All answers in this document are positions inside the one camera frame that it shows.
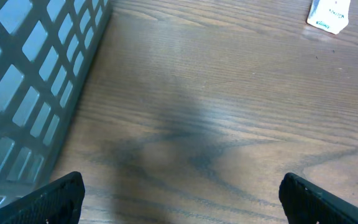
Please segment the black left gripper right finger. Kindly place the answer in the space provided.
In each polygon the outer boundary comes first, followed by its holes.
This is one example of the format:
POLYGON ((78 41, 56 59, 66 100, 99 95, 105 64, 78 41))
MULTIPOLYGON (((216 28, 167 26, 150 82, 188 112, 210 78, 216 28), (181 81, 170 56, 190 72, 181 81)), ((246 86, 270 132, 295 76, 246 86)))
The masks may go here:
POLYGON ((358 224, 358 207, 292 172, 285 174, 278 197, 289 224, 358 224))

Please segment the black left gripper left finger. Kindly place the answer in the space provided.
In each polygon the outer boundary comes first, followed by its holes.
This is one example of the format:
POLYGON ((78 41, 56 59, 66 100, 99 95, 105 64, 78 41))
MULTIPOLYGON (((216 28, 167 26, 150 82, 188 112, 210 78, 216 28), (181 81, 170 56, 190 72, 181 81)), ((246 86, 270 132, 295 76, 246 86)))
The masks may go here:
POLYGON ((74 171, 0 208, 0 224, 77 224, 84 197, 82 175, 74 171))

